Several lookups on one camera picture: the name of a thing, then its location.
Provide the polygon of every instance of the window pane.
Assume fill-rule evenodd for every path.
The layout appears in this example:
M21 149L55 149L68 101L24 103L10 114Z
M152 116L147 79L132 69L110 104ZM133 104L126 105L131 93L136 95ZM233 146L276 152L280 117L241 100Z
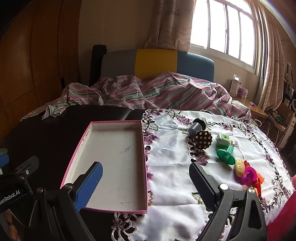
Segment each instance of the window pane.
M241 8L242 10L244 10L247 13L252 15L251 7L250 7L249 3L246 2L245 0L226 0L226 1L232 3L233 5Z
M197 0L192 20L192 44L207 47L208 21L207 0Z
M210 0L211 38L210 48L225 53L226 21L224 4Z
M236 9L227 6L229 21L229 47L228 54L239 58L239 13Z
M253 66L255 42L253 20L242 12L239 15L242 27L241 61Z

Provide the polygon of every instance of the yellow oval toy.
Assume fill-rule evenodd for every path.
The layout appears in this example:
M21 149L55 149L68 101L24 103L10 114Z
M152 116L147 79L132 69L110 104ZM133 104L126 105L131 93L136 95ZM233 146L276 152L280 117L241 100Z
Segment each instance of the yellow oval toy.
M235 174L239 177L242 177L244 175L244 169L244 161L242 159L236 159L234 165Z

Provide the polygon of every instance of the window frame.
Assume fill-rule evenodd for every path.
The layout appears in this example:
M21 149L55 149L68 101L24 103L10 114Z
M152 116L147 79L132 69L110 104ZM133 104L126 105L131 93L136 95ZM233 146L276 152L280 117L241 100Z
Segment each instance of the window frame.
M230 7L236 9L238 11L238 16L239 16L239 27L240 27L240 44L239 44L239 58L235 58L227 53L223 53L220 52L218 50L214 50L210 48L210 34L211 34L211 17L210 17L210 2L209 0L207 0L207 10L208 10L208 39L207 39L207 47L203 47L203 46L199 46L196 44L192 44L190 43L190 49L189 52L191 53L201 53L201 54L205 54L205 55L210 55L216 58L220 58L223 60L226 60L230 63L233 63L235 65L238 65L241 68L246 69L247 71L253 73L253 74L258 74L258 63L257 60L259 59L257 54L258 54L258 47L259 45L257 44L258 41L258 33L257 33L257 29L258 29L258 21L257 21L257 12L255 9L255 6L253 5L253 3L251 1L245 0L246 2L249 3L252 14L250 15L248 12L244 11L243 9L235 6L234 4L226 1L226 0L214 0L216 2L220 2L224 5L225 8L225 12L226 12L226 24L227 24L227 28L226 28L226 52L228 52L229 49L229 19L228 19L228 10L227 10L227 5L229 5ZM253 27L254 27L254 59L253 59L253 65L249 65L243 61L240 60L241 57L241 48L242 48L242 32L241 32L241 17L240 17L240 12L242 12L243 14L247 15L248 17L250 17L253 20Z

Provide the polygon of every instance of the pink box edge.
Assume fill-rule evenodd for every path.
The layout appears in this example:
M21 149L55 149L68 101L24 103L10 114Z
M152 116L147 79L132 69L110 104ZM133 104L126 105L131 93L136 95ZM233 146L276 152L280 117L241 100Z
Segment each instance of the pink box edge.
M100 123L136 123L136 122L140 122L140 120L109 120L109 121L92 121L90 122L90 124L88 125L88 127L86 128L85 132L83 133L73 155L72 155L72 158L68 164L68 167L67 167L67 170L64 174L64 177L63 177L63 181L61 183L61 186L60 186L60 189L65 185L65 180L66 180L66 177L68 175L68 172L70 170L70 167L72 165L72 162L73 162L73 159L84 139L84 137L87 135L87 133L89 132L92 124L100 124ZM147 181L147 169L146 169L146 158L145 158L145 146L144 146L144 137L142 135L142 159L143 159L143 162L144 162L144 165L143 165L143 171L144 171L144 182L145 182L145 186L146 186L146 196L145 196L145 201L146 201L146 206L145 206L145 210L135 210L135 211L118 211L118 210L101 210L101 209L94 209L94 208L85 208L85 209L88 209L88 210L92 210L92 211L98 211L98 212L106 212L106 213L114 213L114 212L118 212L118 213L129 213L129 214L145 214L147 213L148 211L148 181Z

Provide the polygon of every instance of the screw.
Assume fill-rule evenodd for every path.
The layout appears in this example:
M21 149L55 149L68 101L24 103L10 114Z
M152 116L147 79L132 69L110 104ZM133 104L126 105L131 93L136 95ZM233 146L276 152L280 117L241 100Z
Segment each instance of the screw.
M73 184L72 183L67 183L67 184L64 185L64 187L66 189L71 189L73 187Z
M36 192L37 192L37 193L41 193L41 192L43 192L43 188L37 188Z
M227 186L227 184L222 183L222 184L220 184L220 188L221 188L222 190L227 190L227 189L228 189L228 186Z
M249 193L255 193L255 190L254 190L254 188L249 188L249 189L248 189L248 192L249 192Z

